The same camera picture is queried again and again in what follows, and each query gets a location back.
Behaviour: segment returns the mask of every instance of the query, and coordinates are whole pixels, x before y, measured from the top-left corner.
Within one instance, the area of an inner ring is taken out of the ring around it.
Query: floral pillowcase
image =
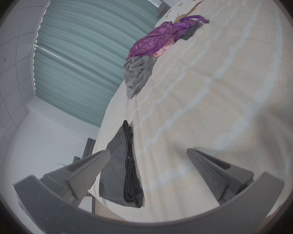
[[[180,0],[156,23],[155,27],[160,26],[165,21],[179,22],[202,0]]]

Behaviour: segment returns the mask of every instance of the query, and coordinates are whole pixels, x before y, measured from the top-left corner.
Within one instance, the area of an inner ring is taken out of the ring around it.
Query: bed
[[[134,129],[144,203],[123,207],[99,197],[127,221],[161,222],[219,206],[186,155],[200,149],[285,181],[270,213],[293,189],[293,28],[273,0],[203,0],[190,15],[210,19],[158,58],[138,95],[123,82],[106,110],[94,152],[123,120]]]

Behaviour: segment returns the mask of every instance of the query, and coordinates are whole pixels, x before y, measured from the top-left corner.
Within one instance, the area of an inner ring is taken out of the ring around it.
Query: curtain
[[[129,49],[154,29],[148,0],[51,0],[34,51],[35,94],[100,127]]]

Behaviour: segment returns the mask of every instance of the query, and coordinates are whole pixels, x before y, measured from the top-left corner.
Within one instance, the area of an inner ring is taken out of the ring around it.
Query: green curtain
[[[34,51],[35,94],[100,127],[129,49],[154,29],[148,0],[51,0]]]

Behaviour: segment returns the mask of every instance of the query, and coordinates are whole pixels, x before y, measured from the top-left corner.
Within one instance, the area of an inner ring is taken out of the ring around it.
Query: striped bed sheet
[[[134,129],[142,208],[99,196],[128,221],[191,217],[219,204],[186,155],[187,148],[285,181],[271,210],[293,189],[293,28],[273,0],[203,0],[193,15],[210,19],[158,58],[133,99],[124,82],[112,98],[94,152],[123,120]]]

